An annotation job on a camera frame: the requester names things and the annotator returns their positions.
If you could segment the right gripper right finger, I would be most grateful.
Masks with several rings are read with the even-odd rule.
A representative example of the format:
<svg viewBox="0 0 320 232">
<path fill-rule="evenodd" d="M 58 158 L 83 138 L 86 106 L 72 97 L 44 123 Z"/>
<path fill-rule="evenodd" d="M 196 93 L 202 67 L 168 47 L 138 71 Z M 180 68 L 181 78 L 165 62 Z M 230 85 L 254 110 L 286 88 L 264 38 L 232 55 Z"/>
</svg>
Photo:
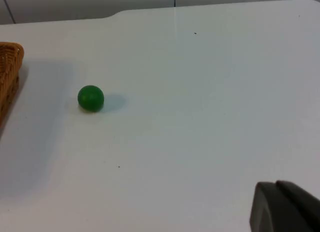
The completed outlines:
<svg viewBox="0 0 320 232">
<path fill-rule="evenodd" d="M 314 232 L 320 231 L 320 200 L 297 184 L 278 180 L 276 186 L 294 205 Z"/>
</svg>

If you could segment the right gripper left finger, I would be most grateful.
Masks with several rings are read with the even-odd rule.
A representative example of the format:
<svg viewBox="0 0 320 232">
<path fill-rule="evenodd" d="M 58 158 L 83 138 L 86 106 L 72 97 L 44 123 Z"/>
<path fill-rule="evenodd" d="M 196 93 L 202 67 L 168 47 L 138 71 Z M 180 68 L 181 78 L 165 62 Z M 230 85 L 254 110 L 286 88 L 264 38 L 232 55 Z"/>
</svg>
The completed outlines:
<svg viewBox="0 0 320 232">
<path fill-rule="evenodd" d="M 276 182 L 256 184 L 249 225 L 252 232 L 313 232 Z"/>
</svg>

